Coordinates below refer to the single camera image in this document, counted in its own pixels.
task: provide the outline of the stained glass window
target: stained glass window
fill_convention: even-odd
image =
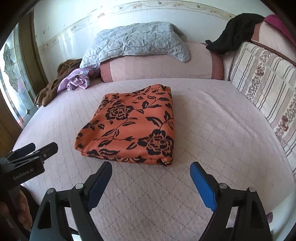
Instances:
[[[24,128],[37,107],[20,53],[18,25],[0,50],[0,89],[14,118]]]

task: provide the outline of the pink pillow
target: pink pillow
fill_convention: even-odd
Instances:
[[[219,55],[204,44],[186,43],[191,58],[182,63],[169,55],[124,56],[100,65],[104,82],[154,78],[197,78],[223,80],[223,63]]]
[[[295,40],[293,39],[292,35],[290,34],[287,27],[284,25],[284,23],[279,19],[278,16],[275,14],[268,15],[266,18],[264,18],[264,22],[267,22],[277,28],[282,34],[286,35],[293,44],[296,45]]]
[[[296,66],[296,46],[288,36],[263,21],[255,25],[251,42],[263,47]]]

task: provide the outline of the white quilted mattress cover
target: white quilted mattress cover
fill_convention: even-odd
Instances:
[[[295,187],[290,165],[263,115],[230,82],[200,79],[150,79],[99,83],[64,91],[41,107],[18,138],[15,149],[50,142],[57,154],[45,172],[25,183],[38,203],[46,190],[71,189],[95,173],[103,160],[74,149],[78,131],[107,93],[148,85],[171,87],[176,138],[171,167],[111,162],[113,174],[91,216],[104,240],[198,240],[212,212],[190,178],[199,161],[207,173],[231,188],[255,187],[266,213]],[[69,208],[71,227],[75,223]]]

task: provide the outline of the brown cloth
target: brown cloth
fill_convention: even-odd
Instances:
[[[57,68],[57,78],[50,82],[35,98],[36,105],[47,106],[56,96],[61,81],[73,70],[79,68],[82,59],[68,59]]]

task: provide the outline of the wallpaper border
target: wallpaper border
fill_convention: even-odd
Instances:
[[[85,18],[73,23],[72,25],[65,28],[63,31],[59,32],[44,45],[39,46],[38,50],[40,53],[44,53],[59,42],[59,39],[64,39],[69,33],[74,33],[80,29],[91,25],[101,20],[104,16],[115,16],[125,13],[147,11],[151,9],[176,9],[185,11],[194,11],[209,14],[218,18],[225,20],[230,20],[235,17],[234,14],[227,11],[208,6],[201,3],[191,2],[191,1],[172,1],[172,0],[150,0],[150,1],[135,1],[131,3],[117,5],[108,9],[101,7],[100,9],[95,9]]]

